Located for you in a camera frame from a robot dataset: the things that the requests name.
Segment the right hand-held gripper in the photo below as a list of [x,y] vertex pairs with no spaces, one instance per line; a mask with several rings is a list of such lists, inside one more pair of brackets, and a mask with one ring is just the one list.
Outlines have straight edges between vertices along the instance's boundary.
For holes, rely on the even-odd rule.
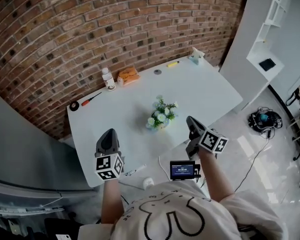
[[229,139],[213,129],[205,127],[192,116],[186,118],[189,129],[189,142],[185,149],[190,160],[196,160],[199,149],[205,149],[213,154],[221,154]]

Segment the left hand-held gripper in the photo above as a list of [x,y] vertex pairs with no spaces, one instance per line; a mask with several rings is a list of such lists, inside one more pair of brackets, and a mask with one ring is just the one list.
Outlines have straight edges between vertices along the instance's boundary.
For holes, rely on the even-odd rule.
[[96,143],[94,173],[102,181],[119,179],[123,166],[118,135],[111,128]]

